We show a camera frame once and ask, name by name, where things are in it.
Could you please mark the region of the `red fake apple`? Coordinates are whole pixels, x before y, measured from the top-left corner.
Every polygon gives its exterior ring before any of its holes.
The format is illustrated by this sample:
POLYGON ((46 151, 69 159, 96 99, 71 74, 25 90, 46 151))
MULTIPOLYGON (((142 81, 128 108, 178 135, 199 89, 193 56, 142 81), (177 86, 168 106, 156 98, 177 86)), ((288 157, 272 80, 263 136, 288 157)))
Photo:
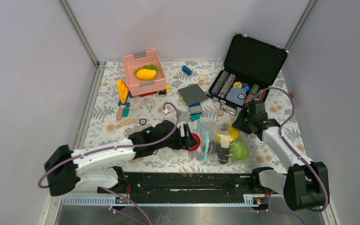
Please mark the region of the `red fake apple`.
POLYGON ((189 141, 189 148, 187 148, 187 151, 197 150, 200 144, 201 144, 200 137, 197 134, 192 133, 192 136, 190 137, 190 141, 189 141))

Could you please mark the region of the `clear zip top bag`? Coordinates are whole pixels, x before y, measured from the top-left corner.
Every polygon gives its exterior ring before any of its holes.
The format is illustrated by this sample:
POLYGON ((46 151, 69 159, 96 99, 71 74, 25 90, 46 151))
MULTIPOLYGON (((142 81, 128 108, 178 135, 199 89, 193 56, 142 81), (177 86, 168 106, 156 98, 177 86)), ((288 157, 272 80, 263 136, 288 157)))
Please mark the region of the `clear zip top bag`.
POLYGON ((200 119, 196 135, 201 141, 196 153, 204 162, 225 165, 249 157, 250 149, 244 135, 229 123, 200 119))

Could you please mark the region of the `yellow fake mango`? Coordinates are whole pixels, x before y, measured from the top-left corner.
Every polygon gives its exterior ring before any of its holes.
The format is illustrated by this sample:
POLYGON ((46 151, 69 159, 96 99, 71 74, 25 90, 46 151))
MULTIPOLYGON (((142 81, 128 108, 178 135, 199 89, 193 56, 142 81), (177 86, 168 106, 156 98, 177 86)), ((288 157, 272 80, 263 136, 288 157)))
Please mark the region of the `yellow fake mango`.
POLYGON ((158 72, 156 70, 142 69, 137 72, 136 78, 143 81, 151 81, 154 80, 157 75, 158 72))

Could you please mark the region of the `green fake grapes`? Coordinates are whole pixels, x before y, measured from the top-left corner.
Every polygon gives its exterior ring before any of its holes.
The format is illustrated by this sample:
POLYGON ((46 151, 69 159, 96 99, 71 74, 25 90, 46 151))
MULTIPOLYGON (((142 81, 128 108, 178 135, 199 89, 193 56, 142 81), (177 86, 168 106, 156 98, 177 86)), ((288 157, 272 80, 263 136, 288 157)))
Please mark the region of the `green fake grapes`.
POLYGON ((142 70, 142 69, 148 69, 148 70, 156 70, 156 71, 158 71, 158 66, 156 66, 156 65, 154 65, 154 64, 144 65, 144 66, 139 67, 138 69, 136 69, 136 70, 134 71, 134 74, 136 75, 137 72, 138 72, 139 70, 142 70))

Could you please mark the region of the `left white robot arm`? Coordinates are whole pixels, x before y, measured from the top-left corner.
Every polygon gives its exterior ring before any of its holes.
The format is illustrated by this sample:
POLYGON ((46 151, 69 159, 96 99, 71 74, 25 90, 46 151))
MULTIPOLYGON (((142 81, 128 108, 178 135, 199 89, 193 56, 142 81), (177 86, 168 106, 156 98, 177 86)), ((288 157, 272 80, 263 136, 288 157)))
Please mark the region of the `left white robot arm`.
POLYGON ((191 132, 187 123, 175 125, 169 120, 100 147, 72 150, 62 145, 45 162, 45 174, 38 186, 47 188, 51 196, 97 187, 120 193, 127 181, 116 162, 148 157, 163 148, 194 151, 199 145, 199 136, 191 132))

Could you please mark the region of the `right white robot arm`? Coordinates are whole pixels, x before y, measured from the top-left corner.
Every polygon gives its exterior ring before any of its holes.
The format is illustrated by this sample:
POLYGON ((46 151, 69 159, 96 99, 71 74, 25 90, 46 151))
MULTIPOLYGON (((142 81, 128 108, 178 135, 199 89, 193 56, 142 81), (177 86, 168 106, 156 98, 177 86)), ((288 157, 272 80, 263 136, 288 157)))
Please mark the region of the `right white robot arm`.
POLYGON ((301 154, 282 133, 280 124, 268 118, 263 101, 249 102, 232 127, 256 135, 274 151, 286 169, 286 173, 276 172, 271 167, 254 169, 250 180, 254 192, 262 193, 269 188, 282 195, 293 211, 323 212, 327 208, 330 202, 327 166, 301 154))

